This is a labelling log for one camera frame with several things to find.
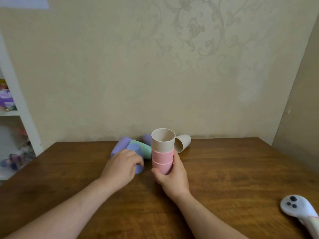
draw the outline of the table surface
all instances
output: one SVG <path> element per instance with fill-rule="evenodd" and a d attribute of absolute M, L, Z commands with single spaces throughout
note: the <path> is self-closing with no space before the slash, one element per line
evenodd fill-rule
<path fill-rule="evenodd" d="M 55 143 L 0 186 L 0 237 L 71 197 L 102 172 L 116 142 Z M 319 211 L 319 177 L 259 138 L 198 139 L 180 153 L 191 193 L 249 238 L 310 238 L 279 208 L 290 194 Z M 151 161 L 111 196 L 79 238 L 193 238 L 155 183 Z"/>

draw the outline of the green cup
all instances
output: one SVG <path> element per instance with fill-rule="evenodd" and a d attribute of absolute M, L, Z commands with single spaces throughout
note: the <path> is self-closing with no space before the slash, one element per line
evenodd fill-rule
<path fill-rule="evenodd" d="M 139 146 L 141 146 L 144 159 L 151 159 L 152 158 L 152 148 L 150 146 L 148 146 L 145 143 L 136 141 L 136 140 L 130 141 L 129 144 L 131 144 L 131 143 L 137 143 Z"/>

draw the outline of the forearm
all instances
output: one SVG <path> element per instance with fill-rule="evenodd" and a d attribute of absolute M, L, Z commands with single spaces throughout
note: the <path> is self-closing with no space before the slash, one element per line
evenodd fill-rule
<path fill-rule="evenodd" d="M 6 239 L 77 238 L 92 215 L 112 193 L 110 188 L 96 180 Z"/>
<path fill-rule="evenodd" d="M 190 193 L 175 201 L 196 239 L 247 239 L 218 219 Z"/>

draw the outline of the paper on wall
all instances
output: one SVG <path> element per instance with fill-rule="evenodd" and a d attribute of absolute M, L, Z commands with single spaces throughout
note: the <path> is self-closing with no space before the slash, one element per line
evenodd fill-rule
<path fill-rule="evenodd" d="M 48 0 L 0 0 L 0 7 L 49 9 Z"/>

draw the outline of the white controller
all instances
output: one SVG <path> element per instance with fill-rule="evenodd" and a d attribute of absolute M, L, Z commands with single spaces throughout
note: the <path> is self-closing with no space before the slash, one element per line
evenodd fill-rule
<path fill-rule="evenodd" d="M 319 217 L 306 198 L 289 195 L 282 199 L 280 207 L 285 214 L 297 217 L 309 230 L 313 239 L 319 239 Z"/>

